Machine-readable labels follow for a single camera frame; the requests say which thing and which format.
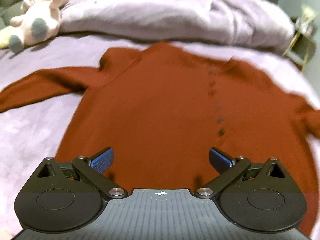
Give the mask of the dark red knit cardigan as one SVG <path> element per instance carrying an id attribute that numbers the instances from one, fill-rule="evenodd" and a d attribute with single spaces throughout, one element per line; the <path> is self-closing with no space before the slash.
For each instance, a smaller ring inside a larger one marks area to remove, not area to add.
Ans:
<path id="1" fill-rule="evenodd" d="M 319 196 L 307 136 L 319 137 L 319 110 L 286 93 L 245 61 L 220 61 L 157 43 L 110 48 L 99 68 L 42 69 L 1 91 L 1 111 L 55 96 L 83 97 L 57 150 L 58 161 L 110 147 L 107 175 L 133 188 L 189 188 L 213 178 L 210 148 L 256 161 L 274 156 L 308 201 L 310 233 Z"/>

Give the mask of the pink plush toy grey spots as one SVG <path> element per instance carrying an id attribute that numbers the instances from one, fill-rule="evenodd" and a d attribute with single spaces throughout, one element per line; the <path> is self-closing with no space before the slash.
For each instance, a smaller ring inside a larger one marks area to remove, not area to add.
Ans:
<path id="1" fill-rule="evenodd" d="M 60 29 L 61 7 L 70 0 L 23 0 L 22 15 L 10 20 L 13 33 L 9 49 L 17 54 L 25 47 L 54 38 Z"/>

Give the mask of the gold frame side table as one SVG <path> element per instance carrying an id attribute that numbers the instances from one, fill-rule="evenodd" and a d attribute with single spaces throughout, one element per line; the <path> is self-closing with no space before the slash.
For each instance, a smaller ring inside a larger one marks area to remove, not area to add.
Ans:
<path id="1" fill-rule="evenodd" d="M 303 72 L 316 51 L 314 35 L 317 31 L 315 19 L 318 12 L 304 3 L 301 5 L 301 11 L 302 14 L 299 17 L 292 18 L 295 34 L 283 52 L 283 57 L 288 58 L 300 72 Z"/>

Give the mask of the purple rumpled duvet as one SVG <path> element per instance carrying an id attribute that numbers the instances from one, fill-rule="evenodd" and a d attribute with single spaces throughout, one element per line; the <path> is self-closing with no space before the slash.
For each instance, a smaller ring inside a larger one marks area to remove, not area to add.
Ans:
<path id="1" fill-rule="evenodd" d="M 70 0 L 61 11 L 60 32 L 80 31 L 284 51 L 294 25 L 267 0 Z"/>

